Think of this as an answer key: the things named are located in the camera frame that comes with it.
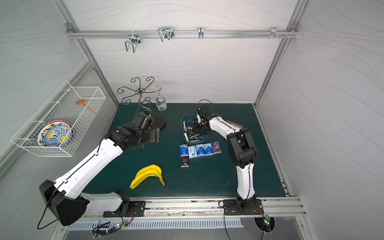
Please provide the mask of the light blue tissue pack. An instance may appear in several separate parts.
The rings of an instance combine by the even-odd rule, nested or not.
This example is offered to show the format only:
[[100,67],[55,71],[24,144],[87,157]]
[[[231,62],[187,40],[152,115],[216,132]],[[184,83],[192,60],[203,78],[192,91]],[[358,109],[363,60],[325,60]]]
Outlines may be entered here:
[[198,158],[206,156],[206,150],[205,150],[204,144],[196,145],[196,150],[197,150],[197,157]]
[[204,148],[205,148],[205,154],[206,156],[212,156],[214,155],[214,150],[212,148],[212,144],[211,143],[206,143],[204,144]]

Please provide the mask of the red blue tissue pack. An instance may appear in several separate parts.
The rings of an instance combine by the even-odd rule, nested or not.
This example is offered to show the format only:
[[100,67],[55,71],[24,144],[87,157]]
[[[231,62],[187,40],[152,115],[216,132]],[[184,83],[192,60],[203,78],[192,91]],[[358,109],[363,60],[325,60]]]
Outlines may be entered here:
[[214,155],[222,153],[222,149],[221,149],[219,142],[212,142],[211,144],[212,144],[212,149],[213,149]]

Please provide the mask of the white blue tissue pack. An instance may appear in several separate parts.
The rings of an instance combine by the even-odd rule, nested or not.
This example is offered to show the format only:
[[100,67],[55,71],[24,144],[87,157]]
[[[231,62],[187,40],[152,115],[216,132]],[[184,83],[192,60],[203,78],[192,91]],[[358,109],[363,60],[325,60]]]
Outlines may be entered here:
[[196,146],[188,146],[189,159],[198,157]]

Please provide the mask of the dark blue tissue pack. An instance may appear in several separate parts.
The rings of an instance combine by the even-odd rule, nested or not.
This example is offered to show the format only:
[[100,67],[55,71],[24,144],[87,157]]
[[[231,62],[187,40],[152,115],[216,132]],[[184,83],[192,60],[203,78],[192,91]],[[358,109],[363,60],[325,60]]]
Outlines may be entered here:
[[180,156],[181,157],[188,157],[189,156],[189,149],[187,144],[179,145],[180,148]]

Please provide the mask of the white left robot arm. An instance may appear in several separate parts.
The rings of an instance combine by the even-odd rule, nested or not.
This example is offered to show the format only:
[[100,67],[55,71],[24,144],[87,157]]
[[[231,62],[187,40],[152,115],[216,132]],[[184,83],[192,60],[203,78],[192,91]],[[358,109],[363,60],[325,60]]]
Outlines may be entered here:
[[99,145],[74,168],[55,181],[44,181],[39,189],[46,204],[62,226],[81,217],[109,212],[113,216],[129,213],[130,199],[120,191],[108,194],[86,194],[85,187],[111,161],[138,144],[150,142],[166,122],[163,117],[136,113],[133,120],[115,127]]

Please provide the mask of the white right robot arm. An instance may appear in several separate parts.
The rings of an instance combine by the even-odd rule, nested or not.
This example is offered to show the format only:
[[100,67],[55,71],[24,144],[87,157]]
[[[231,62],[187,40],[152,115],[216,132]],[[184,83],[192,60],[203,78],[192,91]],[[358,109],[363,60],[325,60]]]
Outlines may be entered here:
[[229,156],[237,171],[237,195],[245,202],[255,195],[253,170],[258,155],[251,132],[247,128],[238,128],[217,114],[197,114],[194,129],[198,133],[214,131],[227,140]]

